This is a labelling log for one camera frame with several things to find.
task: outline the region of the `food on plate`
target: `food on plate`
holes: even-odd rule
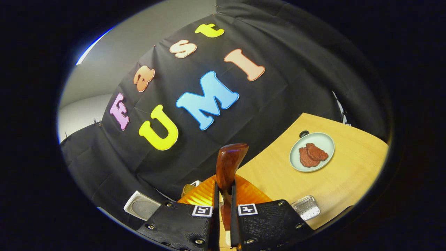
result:
[[[312,160],[316,161],[324,161],[328,158],[328,154],[324,152],[324,150],[320,149],[319,147],[315,146],[313,143],[308,143],[306,145],[308,156]]]
[[[299,153],[301,155],[300,161],[304,167],[315,167],[319,165],[320,161],[313,160],[308,156],[308,150],[306,147],[299,148]]]

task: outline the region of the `table surface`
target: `table surface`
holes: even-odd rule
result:
[[[330,162],[314,172],[300,172],[289,162],[299,134],[322,132],[331,136],[335,150]],[[290,204],[312,195],[320,214],[307,224],[324,225],[348,206],[357,203],[378,177],[388,145],[379,138],[333,120],[303,113],[280,137],[250,160],[237,174],[262,190],[273,201]],[[230,248],[220,216],[220,247]]]

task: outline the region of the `blue letter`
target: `blue letter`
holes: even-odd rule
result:
[[[185,92],[177,100],[176,105],[178,108],[183,107],[186,109],[200,123],[200,129],[206,130],[214,122],[214,119],[205,116],[202,111],[220,115],[215,99],[220,101],[222,109],[228,109],[239,99],[239,94],[231,92],[224,86],[215,76],[215,71],[210,71],[203,75],[200,79],[200,84],[204,96]]]

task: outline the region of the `foam letter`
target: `foam letter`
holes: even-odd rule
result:
[[[178,43],[173,44],[169,51],[176,53],[175,57],[183,59],[197,49],[196,44],[188,43],[188,40],[180,40]]]
[[[160,138],[160,136],[158,136],[158,134],[150,127],[150,122],[146,121],[141,125],[139,135],[147,139],[147,141],[158,150],[164,151],[169,149],[178,139],[177,126],[163,112],[162,105],[157,105],[150,114],[150,117],[158,119],[158,121],[167,129],[169,134],[167,134],[166,138]]]
[[[186,109],[200,123],[200,129],[206,130],[214,122],[214,119],[205,116],[202,111],[218,116],[220,110],[215,99],[220,101],[222,109],[228,109],[237,101],[239,94],[231,92],[224,86],[217,79],[214,71],[203,75],[200,84],[204,96],[186,92],[177,100],[176,106]]]
[[[253,61],[249,60],[242,54],[241,49],[231,51],[224,57],[224,61],[233,62],[236,66],[242,69],[248,75],[249,81],[258,79],[265,72],[265,67],[258,66]]]
[[[110,114],[115,116],[116,120],[121,125],[121,130],[124,131],[128,125],[128,122],[130,121],[130,118],[128,116],[124,116],[124,113],[127,112],[127,108],[125,108],[125,105],[122,103],[122,100],[124,100],[124,95],[120,93],[118,94],[118,96],[115,99],[115,102],[110,108]]]
[[[216,38],[218,36],[220,36],[221,34],[224,33],[223,29],[219,29],[219,30],[214,30],[212,27],[214,27],[214,24],[208,24],[208,25],[200,25],[198,26],[198,28],[195,30],[195,33],[203,33],[203,35],[205,35],[208,38]]]
[[[136,85],[136,89],[139,92],[143,92],[149,85],[149,82],[152,81],[154,76],[155,70],[151,70],[145,65],[141,66],[136,71],[135,76],[133,77],[133,83]]]

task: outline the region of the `plate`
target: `plate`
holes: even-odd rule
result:
[[[324,161],[321,161],[319,165],[315,167],[305,167],[304,165],[302,165],[300,161],[301,155],[299,153],[299,148],[305,147],[307,143],[313,143],[315,146],[324,150],[328,154],[328,158]],[[327,163],[331,160],[331,157],[333,157],[334,153],[335,143],[329,135],[325,133],[312,133],[302,137],[296,142],[296,144],[294,144],[289,153],[289,162],[291,163],[291,166],[293,166],[293,168],[296,170],[299,170],[301,172],[313,172],[327,165]]]

